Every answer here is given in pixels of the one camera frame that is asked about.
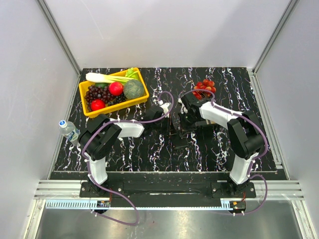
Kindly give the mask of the black leather card holder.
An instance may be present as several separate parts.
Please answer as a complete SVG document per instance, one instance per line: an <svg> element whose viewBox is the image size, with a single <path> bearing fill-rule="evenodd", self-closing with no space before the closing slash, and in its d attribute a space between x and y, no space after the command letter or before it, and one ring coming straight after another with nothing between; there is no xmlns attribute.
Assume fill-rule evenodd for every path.
<svg viewBox="0 0 319 239"><path fill-rule="evenodd" d="M179 135L176 135L172 139L172 146L175 150L188 147L188 141L186 138L181 138Z"/></svg>

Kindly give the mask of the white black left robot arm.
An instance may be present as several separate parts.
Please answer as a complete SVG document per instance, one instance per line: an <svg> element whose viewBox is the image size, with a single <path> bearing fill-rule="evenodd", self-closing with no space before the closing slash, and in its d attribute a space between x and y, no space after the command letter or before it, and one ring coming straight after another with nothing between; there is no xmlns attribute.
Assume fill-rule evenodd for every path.
<svg viewBox="0 0 319 239"><path fill-rule="evenodd" d="M173 103L164 103L150 108L138 120L118 120L99 115L80 134L79 143L88 163L88 178L92 181L91 191L98 197L106 195L108 176L106 173L106 156L118 138L140 137L148 130L154 129L169 116Z"/></svg>

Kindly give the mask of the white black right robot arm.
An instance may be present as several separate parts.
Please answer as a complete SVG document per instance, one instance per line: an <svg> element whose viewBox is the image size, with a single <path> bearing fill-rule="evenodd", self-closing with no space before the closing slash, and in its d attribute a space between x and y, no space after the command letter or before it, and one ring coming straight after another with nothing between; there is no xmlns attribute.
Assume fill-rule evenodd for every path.
<svg viewBox="0 0 319 239"><path fill-rule="evenodd" d="M184 94L180 100L183 105L183 112L179 114L181 136L210 123L228 130L235 159L227 182L221 188L230 196L240 196L248 186L255 159L268 150L268 142L256 114L227 109L213 99L199 100L192 93Z"/></svg>

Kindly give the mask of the black card storage box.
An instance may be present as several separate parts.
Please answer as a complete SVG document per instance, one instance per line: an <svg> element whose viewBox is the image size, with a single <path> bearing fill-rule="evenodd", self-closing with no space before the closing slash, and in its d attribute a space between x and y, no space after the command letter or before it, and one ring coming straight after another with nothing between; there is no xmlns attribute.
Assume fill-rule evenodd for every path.
<svg viewBox="0 0 319 239"><path fill-rule="evenodd" d="M197 121L195 123L195 126L196 127L207 127L207 126L219 126L219 124L217 124L216 122L214 121L211 121L211 120L201 120L201 121Z"/></svg>

